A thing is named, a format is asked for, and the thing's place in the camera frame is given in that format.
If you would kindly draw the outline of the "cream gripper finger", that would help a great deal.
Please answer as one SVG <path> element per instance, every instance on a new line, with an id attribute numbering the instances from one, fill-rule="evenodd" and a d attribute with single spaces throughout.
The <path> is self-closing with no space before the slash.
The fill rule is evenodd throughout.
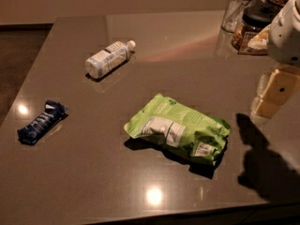
<path id="1" fill-rule="evenodd" d="M 279 109 L 300 89 L 300 67 L 280 65 L 271 74 L 263 96 L 269 103 L 260 102 L 256 111 L 251 111 L 252 120 L 270 120 Z"/>
<path id="2" fill-rule="evenodd" d="M 253 99 L 250 107 L 252 111 L 257 110 L 257 107 L 259 106 L 260 102 L 266 104 L 269 103 L 269 100 L 263 96 L 263 93 L 269 83 L 270 77 L 271 74 L 269 72 L 266 72 L 261 76 L 256 90 L 256 97 Z"/>

